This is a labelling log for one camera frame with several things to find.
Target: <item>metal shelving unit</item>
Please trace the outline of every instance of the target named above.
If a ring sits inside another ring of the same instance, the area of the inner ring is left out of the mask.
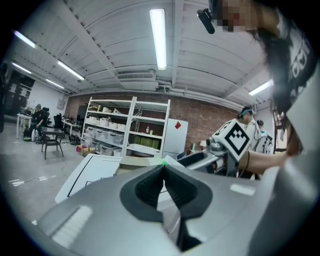
[[[109,126],[102,126],[102,125],[97,125],[94,123],[90,123],[90,122],[86,122],[86,119],[84,120],[84,124],[83,124],[83,130],[82,130],[82,134],[85,134],[85,129],[88,126],[91,127],[97,127],[97,128],[101,128],[105,131],[116,131],[116,132],[120,132],[120,133],[124,133],[124,138],[123,138],[123,143],[122,144],[115,144],[112,142],[105,142],[105,141],[101,141],[99,139],[96,138],[91,138],[92,140],[96,141],[96,142],[102,142],[102,143],[108,143],[110,145],[122,148],[121,151],[121,156],[124,155],[125,152],[125,145],[128,144],[128,140],[126,140],[126,138],[128,138],[128,133],[130,131],[130,126],[131,126],[131,121],[130,121],[130,116],[133,114],[134,112],[134,107],[135,105],[133,104],[135,101],[136,97],[132,97],[132,100],[116,100],[116,99],[92,99],[92,97],[89,100],[88,103],[88,108],[86,110],[85,113],[85,117],[88,118],[90,115],[94,115],[97,117],[106,117],[106,116],[110,116],[110,117],[114,117],[117,119],[126,119],[126,125],[125,125],[125,130],[122,129],[118,129],[118,128],[112,128]],[[107,112],[101,112],[101,111],[93,111],[93,110],[89,110],[89,107],[91,105],[101,105],[101,108],[103,107],[107,107],[107,108],[128,108],[128,114],[122,114],[122,113],[107,113]]]
[[[122,114],[122,113],[107,113],[107,112],[101,112],[101,111],[93,111],[89,110],[89,107],[94,105],[101,105],[101,107],[108,107],[108,108],[128,108],[128,114]],[[146,117],[142,116],[143,111],[153,111],[153,112],[162,112],[165,113],[165,119],[160,118],[154,118],[154,117]],[[118,129],[118,128],[112,128],[112,127],[105,127],[102,125],[97,125],[94,123],[86,122],[84,120],[83,124],[83,130],[82,134],[85,134],[85,129],[88,128],[88,126],[91,127],[97,127],[103,130],[110,130],[110,131],[116,131],[119,133],[124,133],[123,137],[123,143],[121,145],[111,143],[111,142],[105,142],[101,141],[103,143],[108,143],[111,145],[114,145],[116,147],[122,148],[121,156],[127,155],[127,150],[136,151],[144,154],[149,154],[152,156],[160,156],[162,155],[163,147],[164,147],[164,140],[166,135],[166,129],[167,129],[167,122],[169,118],[170,113],[170,100],[168,100],[167,103],[156,103],[156,102],[146,102],[146,101],[138,101],[137,97],[132,97],[132,100],[115,100],[115,99],[92,99],[90,98],[90,101],[88,103],[88,108],[86,111],[86,118],[88,118],[90,115],[94,115],[96,117],[106,117],[111,116],[117,119],[126,119],[126,125],[125,130]],[[130,131],[132,122],[136,121],[135,129],[134,131]],[[143,132],[138,132],[140,122],[143,123],[150,123],[150,124],[157,124],[163,126],[163,132],[162,135],[150,135]],[[136,135],[136,136],[142,136],[142,137],[148,137],[153,139],[158,139],[161,141],[160,143],[160,149],[154,149],[154,148],[148,148],[148,147],[133,147],[132,145],[129,145],[129,136],[130,135]],[[100,140],[96,138],[92,138],[94,141],[100,142]]]
[[[124,146],[124,155],[127,154],[127,150],[136,151],[144,154],[149,154],[152,156],[162,156],[163,148],[164,148],[164,141],[166,136],[166,129],[167,129],[167,122],[170,113],[170,99],[167,103],[157,103],[157,102],[146,102],[146,101],[138,101],[137,97],[133,100],[134,109],[138,109],[138,113],[133,115],[134,111],[132,111],[132,115],[129,116],[130,124],[133,121],[136,121],[135,131],[129,131],[125,137],[126,141],[129,141],[129,135],[138,135],[142,137],[148,137],[153,139],[158,139],[161,141],[160,143],[160,150],[156,150],[154,148],[147,148],[147,147],[133,147],[132,145],[125,144]],[[154,117],[146,117],[143,116],[143,111],[152,111],[152,112],[162,112],[165,113],[165,118],[154,118]],[[140,122],[149,123],[149,124],[157,124],[163,126],[162,135],[150,135],[148,133],[138,132]]]

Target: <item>office chair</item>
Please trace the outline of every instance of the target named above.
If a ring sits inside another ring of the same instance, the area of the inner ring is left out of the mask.
[[[50,113],[49,113],[49,108],[48,107],[43,107],[42,108],[43,112],[45,113],[45,118],[44,118],[44,124],[42,125],[43,127],[48,127],[52,122],[50,121],[51,118],[48,118]]]
[[[62,122],[61,114],[57,114],[53,117],[54,126],[53,128],[60,129],[61,131],[65,132],[66,128],[64,128],[64,123]]]

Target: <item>camera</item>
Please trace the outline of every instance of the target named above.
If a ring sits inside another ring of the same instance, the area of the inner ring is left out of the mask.
[[[215,28],[214,28],[213,24],[211,23],[212,17],[209,12],[209,9],[198,10],[196,12],[196,15],[198,16],[199,20],[204,25],[206,31],[208,31],[209,34],[214,34]]]

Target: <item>brick wall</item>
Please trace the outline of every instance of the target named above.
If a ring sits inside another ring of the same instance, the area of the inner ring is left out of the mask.
[[[237,115],[234,110],[199,100],[146,93],[98,93],[70,97],[66,105],[65,115],[75,117],[78,107],[88,103],[90,97],[95,100],[131,100],[133,96],[137,96],[139,101],[145,102],[166,103],[168,99],[171,100],[169,117],[189,122],[185,145],[186,151],[191,149],[193,143],[196,144],[196,149],[199,150],[201,148],[199,146],[201,140],[210,137],[226,121],[235,118]]]

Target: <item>shiny floor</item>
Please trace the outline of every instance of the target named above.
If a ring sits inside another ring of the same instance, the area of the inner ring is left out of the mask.
[[[76,153],[76,146],[61,143],[64,157],[60,149],[49,146],[45,160],[41,146],[23,141],[22,132],[16,139],[16,124],[4,124],[0,133],[1,192],[14,211],[30,221],[38,220],[56,204],[59,189],[84,159]]]

